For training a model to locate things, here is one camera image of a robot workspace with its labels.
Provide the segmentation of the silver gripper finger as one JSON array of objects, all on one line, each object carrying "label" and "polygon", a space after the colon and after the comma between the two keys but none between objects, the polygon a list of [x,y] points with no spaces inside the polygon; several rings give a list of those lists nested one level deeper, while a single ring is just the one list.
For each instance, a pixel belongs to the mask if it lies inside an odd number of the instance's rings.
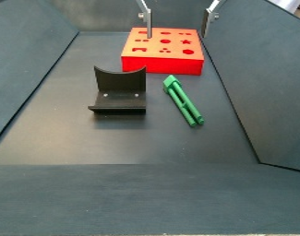
[{"label": "silver gripper finger", "polygon": [[207,30],[209,30],[210,24],[211,24],[211,22],[214,20],[214,16],[215,16],[214,10],[219,4],[219,1],[221,0],[213,0],[210,6],[203,11],[203,19],[202,19],[202,25],[201,25],[201,36],[202,37],[206,37],[206,35],[207,35]]},{"label": "silver gripper finger", "polygon": [[138,18],[146,23],[147,28],[147,38],[151,38],[151,10],[148,9],[144,0],[135,0],[136,5],[140,9],[138,13]]}]

